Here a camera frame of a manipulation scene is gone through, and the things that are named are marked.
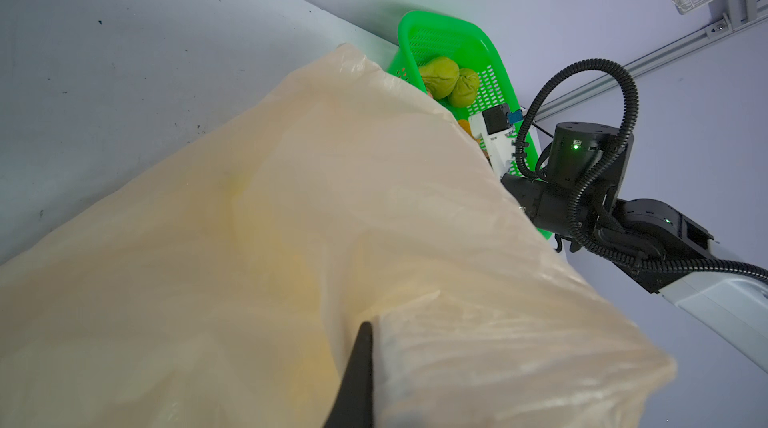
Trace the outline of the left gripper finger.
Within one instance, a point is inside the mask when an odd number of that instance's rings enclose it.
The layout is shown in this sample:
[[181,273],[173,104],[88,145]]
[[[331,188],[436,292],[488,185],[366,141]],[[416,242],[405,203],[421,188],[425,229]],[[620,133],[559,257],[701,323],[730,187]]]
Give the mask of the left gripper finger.
[[324,428],[371,428],[373,403],[373,326],[363,322],[358,330],[341,384]]

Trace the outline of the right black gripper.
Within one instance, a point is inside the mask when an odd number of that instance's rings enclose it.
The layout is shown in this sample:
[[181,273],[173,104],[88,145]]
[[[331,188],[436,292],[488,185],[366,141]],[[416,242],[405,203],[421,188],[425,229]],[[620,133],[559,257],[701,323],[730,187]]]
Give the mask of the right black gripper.
[[573,183],[547,182],[509,173],[501,178],[501,183],[537,228],[561,236],[571,235],[567,208]]

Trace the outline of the beige plastic bag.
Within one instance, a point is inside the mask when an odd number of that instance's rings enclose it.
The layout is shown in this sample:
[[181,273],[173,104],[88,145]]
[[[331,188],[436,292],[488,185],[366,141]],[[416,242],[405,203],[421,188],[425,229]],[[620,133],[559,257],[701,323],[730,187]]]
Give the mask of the beige plastic bag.
[[1,269],[5,427],[634,427],[676,364],[420,90],[341,46]]

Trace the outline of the orange fake mango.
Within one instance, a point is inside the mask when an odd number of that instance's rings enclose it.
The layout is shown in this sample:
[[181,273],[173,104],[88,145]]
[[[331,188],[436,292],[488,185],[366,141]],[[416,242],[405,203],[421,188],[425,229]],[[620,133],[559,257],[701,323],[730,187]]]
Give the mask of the orange fake mango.
[[460,119],[458,120],[458,124],[472,139],[474,139],[475,141],[478,140],[478,136],[473,133],[471,124],[468,120]]

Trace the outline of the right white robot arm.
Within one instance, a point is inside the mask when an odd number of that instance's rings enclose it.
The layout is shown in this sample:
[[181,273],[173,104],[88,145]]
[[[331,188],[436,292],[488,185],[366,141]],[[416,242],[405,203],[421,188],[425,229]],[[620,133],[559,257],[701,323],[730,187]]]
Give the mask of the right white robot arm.
[[[542,153],[542,180],[506,174],[503,186],[535,227],[583,248],[566,209],[576,183],[608,154],[618,130],[603,124],[563,122]],[[576,226],[609,260],[650,293],[688,312],[761,369],[767,367],[767,271],[743,262],[701,225],[671,205],[618,196],[629,147],[575,206]]]

